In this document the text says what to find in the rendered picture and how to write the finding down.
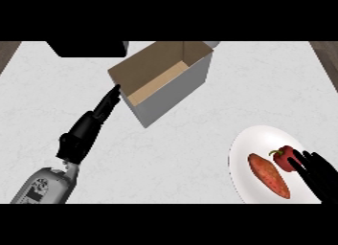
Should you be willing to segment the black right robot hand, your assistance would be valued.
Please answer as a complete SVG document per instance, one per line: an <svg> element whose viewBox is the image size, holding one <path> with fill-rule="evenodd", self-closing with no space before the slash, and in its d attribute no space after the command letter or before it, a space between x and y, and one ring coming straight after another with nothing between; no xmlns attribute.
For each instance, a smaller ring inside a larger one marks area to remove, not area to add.
<svg viewBox="0 0 338 245"><path fill-rule="evenodd" d="M323 205L338 204L338 171L316 153L292 151L288 162Z"/></svg>

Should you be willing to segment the white plate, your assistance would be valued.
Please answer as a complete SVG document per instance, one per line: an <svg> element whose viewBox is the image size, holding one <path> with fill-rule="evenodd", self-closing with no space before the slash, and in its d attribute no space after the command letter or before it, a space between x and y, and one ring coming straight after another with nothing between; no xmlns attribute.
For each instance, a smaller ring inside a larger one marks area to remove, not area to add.
<svg viewBox="0 0 338 245"><path fill-rule="evenodd" d="M267 125L251 126L233 140L229 148L227 166L233 187L247 204L317 204L320 202L295 171L285 172L276 166L288 185L289 199L279 196L254 176L248 162L250 154L254 153L267 161L273 161L269 152L285 145L298 151L304 150L301 143L291 135Z"/></svg>

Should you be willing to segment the red bell pepper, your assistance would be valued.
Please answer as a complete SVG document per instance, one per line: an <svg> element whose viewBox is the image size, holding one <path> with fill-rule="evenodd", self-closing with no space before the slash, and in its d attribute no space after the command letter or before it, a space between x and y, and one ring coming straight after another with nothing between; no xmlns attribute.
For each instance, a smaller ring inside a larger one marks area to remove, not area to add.
<svg viewBox="0 0 338 245"><path fill-rule="evenodd" d="M294 153L292 147L289 145L282 146L279 149L275 149L269 152L269 155L273 157L273 161L285 172L295 171L295 168L289 164L288 158L298 162Z"/></svg>

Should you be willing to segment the orange sweet potato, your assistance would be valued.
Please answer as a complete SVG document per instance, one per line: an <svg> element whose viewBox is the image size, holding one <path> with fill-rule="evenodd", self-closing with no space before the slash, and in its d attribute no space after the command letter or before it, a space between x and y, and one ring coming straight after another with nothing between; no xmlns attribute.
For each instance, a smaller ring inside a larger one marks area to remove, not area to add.
<svg viewBox="0 0 338 245"><path fill-rule="evenodd" d="M248 156L250 168L263 185L285 199L289 199L289 189L284 177L273 164L251 153Z"/></svg>

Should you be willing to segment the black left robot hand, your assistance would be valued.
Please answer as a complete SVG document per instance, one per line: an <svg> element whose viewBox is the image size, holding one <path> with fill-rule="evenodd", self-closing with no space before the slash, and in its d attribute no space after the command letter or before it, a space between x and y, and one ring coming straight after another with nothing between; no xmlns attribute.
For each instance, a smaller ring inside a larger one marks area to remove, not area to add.
<svg viewBox="0 0 338 245"><path fill-rule="evenodd" d="M59 148L56 157L78 165L92 149L101 127L112 113L120 98L120 85L105 95L95 109L86 111L70 131L59 137Z"/></svg>

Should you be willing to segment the black appliance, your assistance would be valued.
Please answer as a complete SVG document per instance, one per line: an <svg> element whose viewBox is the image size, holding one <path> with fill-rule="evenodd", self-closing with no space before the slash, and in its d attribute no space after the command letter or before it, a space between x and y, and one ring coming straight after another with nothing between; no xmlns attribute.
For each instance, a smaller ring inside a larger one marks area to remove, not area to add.
<svg viewBox="0 0 338 245"><path fill-rule="evenodd" d="M127 41L49 41L59 57L126 57Z"/></svg>

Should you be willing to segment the open cardboard box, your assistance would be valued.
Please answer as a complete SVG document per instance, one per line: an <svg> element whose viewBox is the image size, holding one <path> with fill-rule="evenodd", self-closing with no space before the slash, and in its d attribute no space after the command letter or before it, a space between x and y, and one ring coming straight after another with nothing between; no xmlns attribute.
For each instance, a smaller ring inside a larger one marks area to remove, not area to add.
<svg viewBox="0 0 338 245"><path fill-rule="evenodd" d="M108 74L145 128L204 84L217 41L155 41Z"/></svg>

